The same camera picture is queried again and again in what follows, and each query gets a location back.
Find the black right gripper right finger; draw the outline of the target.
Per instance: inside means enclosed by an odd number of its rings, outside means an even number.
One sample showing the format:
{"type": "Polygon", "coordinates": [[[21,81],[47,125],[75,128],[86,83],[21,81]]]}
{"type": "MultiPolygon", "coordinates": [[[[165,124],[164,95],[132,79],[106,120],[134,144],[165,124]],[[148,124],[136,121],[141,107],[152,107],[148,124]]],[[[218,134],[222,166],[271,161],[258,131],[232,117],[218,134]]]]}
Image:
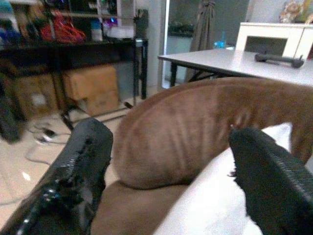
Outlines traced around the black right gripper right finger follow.
{"type": "Polygon", "coordinates": [[[265,132],[232,129],[235,182],[246,212],[265,235],[313,233],[313,176],[301,160],[265,132]]]}

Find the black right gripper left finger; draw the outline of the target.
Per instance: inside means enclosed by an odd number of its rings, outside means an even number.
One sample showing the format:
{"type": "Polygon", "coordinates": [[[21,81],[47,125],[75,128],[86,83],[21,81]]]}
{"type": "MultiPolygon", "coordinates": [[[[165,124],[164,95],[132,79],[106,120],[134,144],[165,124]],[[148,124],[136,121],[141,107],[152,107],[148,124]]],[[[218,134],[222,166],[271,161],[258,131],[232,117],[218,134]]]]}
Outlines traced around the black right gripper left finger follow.
{"type": "Polygon", "coordinates": [[[90,117],[72,130],[61,153],[21,201],[2,235],[89,235],[106,184],[113,133],[90,117]]]}

